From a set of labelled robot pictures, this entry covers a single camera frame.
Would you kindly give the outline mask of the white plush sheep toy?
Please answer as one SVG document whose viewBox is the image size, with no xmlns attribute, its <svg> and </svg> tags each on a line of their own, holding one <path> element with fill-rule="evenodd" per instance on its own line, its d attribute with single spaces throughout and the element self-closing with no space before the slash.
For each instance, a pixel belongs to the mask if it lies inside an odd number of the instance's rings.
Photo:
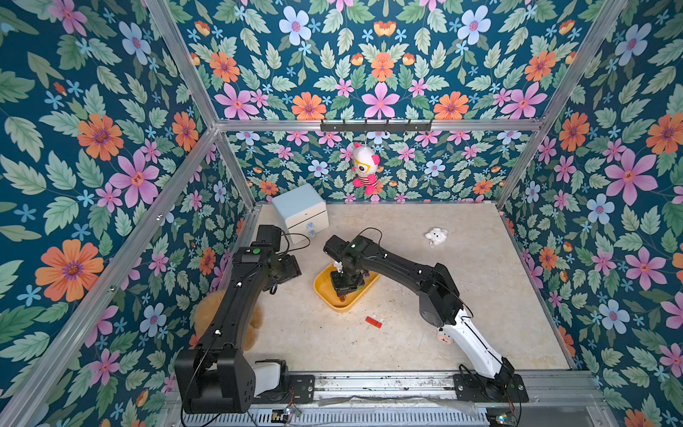
<svg viewBox="0 0 683 427">
<path fill-rule="evenodd" d="M 448 239 L 448 231 L 435 227 L 428 231 L 424 236 L 429 240 L 430 247 L 437 247 L 446 242 Z"/>
</svg>

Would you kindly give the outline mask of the black white cow toy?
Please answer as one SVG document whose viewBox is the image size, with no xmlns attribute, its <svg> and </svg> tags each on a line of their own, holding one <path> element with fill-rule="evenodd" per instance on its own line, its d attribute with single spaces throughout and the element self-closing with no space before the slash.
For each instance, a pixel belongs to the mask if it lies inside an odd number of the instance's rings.
<svg viewBox="0 0 683 427">
<path fill-rule="evenodd" d="M 451 343 L 453 343 L 453 340 L 452 340 L 452 338 L 450 337 L 450 335 L 448 334 L 448 332 L 446 332 L 446 331 L 443 330 L 443 329 L 439 329 L 437 338 L 439 339 L 439 341 L 441 341 L 441 342 L 443 342 L 443 343 L 446 343 L 446 344 L 451 344 Z"/>
</svg>

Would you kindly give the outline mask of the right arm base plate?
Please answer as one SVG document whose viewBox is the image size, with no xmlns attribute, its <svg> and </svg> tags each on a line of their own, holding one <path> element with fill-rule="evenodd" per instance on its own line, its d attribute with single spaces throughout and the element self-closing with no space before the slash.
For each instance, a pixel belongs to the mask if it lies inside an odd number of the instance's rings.
<svg viewBox="0 0 683 427">
<path fill-rule="evenodd" d="M 494 380 L 471 372 L 453 375 L 457 400 L 476 403 L 528 403 L 530 398 L 523 379 L 515 374 L 505 386 L 505 391 L 496 386 Z"/>
</svg>

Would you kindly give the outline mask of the brown teddy bear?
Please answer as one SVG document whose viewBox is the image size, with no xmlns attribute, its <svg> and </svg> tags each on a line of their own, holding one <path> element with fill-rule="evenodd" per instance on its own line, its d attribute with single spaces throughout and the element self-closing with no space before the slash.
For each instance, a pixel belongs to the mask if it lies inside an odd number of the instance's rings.
<svg viewBox="0 0 683 427">
<path fill-rule="evenodd" d="M 215 315 L 224 299 L 225 290 L 215 291 L 207 295 L 198 305 L 195 310 L 195 333 L 190 338 L 190 348 L 194 350 L 197 347 L 199 339 L 204 335 L 207 329 L 211 326 Z M 258 339 L 260 328 L 263 326 L 263 310 L 259 302 L 254 307 L 247 328 L 247 336 L 244 341 L 244 350 L 251 350 Z"/>
</svg>

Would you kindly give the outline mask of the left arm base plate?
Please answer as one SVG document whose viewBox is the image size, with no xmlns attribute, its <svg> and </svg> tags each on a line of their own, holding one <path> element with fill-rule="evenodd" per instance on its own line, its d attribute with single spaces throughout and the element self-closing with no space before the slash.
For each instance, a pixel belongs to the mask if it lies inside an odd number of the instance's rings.
<svg viewBox="0 0 683 427">
<path fill-rule="evenodd" d="M 315 394 L 314 375 L 284 375 L 274 389 L 264 391 L 253 399 L 254 404 L 308 404 Z"/>
</svg>

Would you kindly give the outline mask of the black wall hook rail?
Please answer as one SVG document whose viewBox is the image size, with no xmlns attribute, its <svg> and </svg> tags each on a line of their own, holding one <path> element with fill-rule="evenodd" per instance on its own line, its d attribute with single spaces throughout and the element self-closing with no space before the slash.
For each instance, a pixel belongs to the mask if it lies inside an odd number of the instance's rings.
<svg viewBox="0 0 683 427">
<path fill-rule="evenodd" d="M 340 133 L 411 133 L 427 132 L 432 130 L 433 122 L 430 120 L 329 120 L 320 122 L 321 132 Z"/>
</svg>

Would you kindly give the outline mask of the white mini drawer cabinet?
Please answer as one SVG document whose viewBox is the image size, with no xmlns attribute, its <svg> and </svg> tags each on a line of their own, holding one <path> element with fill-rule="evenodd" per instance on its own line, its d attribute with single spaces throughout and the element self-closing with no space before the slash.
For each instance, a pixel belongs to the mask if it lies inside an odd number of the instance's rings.
<svg viewBox="0 0 683 427">
<path fill-rule="evenodd" d="M 310 184 L 274 197 L 272 204 L 292 244 L 314 238 L 329 227 L 327 203 Z"/>
</svg>

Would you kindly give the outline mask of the aluminium front rail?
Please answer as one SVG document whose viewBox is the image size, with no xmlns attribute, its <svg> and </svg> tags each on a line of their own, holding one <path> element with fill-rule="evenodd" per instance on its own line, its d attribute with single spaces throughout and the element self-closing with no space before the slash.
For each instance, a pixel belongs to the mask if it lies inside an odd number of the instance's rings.
<svg viewBox="0 0 683 427">
<path fill-rule="evenodd" d="M 169 395 L 158 426 L 616 426 L 585 371 L 522 372 L 528 403 L 457 400 L 451 371 L 302 372 L 314 375 L 308 404 L 254 404 L 245 414 L 186 415 Z"/>
</svg>

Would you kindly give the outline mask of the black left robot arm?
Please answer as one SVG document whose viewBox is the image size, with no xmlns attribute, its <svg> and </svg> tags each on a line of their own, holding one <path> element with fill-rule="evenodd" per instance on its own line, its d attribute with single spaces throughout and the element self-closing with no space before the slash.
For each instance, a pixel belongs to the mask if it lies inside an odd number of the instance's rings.
<svg viewBox="0 0 683 427">
<path fill-rule="evenodd" d="M 247 332 L 261 293 L 275 293 L 279 285 L 301 275 L 295 257 L 279 252 L 283 236 L 279 227 L 261 225 L 254 242 L 238 249 L 231 280 L 216 308 L 205 316 L 205 331 L 193 349 L 179 352 L 175 374 L 184 413 L 243 414 L 263 393 L 286 389 L 286 361 L 252 364 L 245 358 Z"/>
</svg>

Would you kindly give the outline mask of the red capped usb drive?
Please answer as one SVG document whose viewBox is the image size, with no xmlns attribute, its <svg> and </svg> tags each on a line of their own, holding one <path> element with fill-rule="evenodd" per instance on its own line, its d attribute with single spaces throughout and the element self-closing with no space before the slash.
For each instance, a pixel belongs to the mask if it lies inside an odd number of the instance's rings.
<svg viewBox="0 0 683 427">
<path fill-rule="evenodd" d="M 375 320 L 374 318 L 371 318 L 371 317 L 366 317 L 366 323 L 368 323 L 369 325 L 376 327 L 378 329 L 382 328 L 382 322 Z"/>
</svg>

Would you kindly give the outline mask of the yellow plastic storage box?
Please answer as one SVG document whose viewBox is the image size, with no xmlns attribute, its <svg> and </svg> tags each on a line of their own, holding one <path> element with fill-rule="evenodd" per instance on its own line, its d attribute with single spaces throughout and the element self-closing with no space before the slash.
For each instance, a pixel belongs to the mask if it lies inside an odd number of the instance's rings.
<svg viewBox="0 0 683 427">
<path fill-rule="evenodd" d="M 342 293 L 337 292 L 333 284 L 333 277 L 337 273 L 338 271 L 334 264 L 329 264 L 314 280 L 314 290 L 329 308 L 339 313 L 349 311 L 359 298 L 380 278 L 378 273 L 364 270 L 358 286 L 343 288 L 344 293 Z"/>
</svg>

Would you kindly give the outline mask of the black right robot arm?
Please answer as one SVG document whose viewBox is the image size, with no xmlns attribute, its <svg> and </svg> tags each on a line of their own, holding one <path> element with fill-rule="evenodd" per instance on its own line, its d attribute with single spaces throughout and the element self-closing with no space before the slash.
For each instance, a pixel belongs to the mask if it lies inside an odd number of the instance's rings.
<svg viewBox="0 0 683 427">
<path fill-rule="evenodd" d="M 444 264 L 412 262 L 364 236 L 345 241 L 334 235 L 323 252 L 334 260 L 331 283 L 339 297 L 364 286 L 367 272 L 393 280 L 417 295 L 423 320 L 461 348 L 479 377 L 500 385 L 512 380 L 514 367 L 480 334 Z"/>
</svg>

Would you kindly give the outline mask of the pink white hanging doll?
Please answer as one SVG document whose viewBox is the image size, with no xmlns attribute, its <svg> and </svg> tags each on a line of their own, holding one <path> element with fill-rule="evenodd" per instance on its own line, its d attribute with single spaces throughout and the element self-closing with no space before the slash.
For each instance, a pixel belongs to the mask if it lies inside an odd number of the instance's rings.
<svg viewBox="0 0 683 427">
<path fill-rule="evenodd" d="M 375 154 L 373 149 L 355 142 L 353 144 L 351 170 L 356 177 L 352 185 L 358 189 L 362 188 L 366 195 L 372 196 L 379 183 L 377 173 L 380 162 L 380 157 Z"/>
</svg>

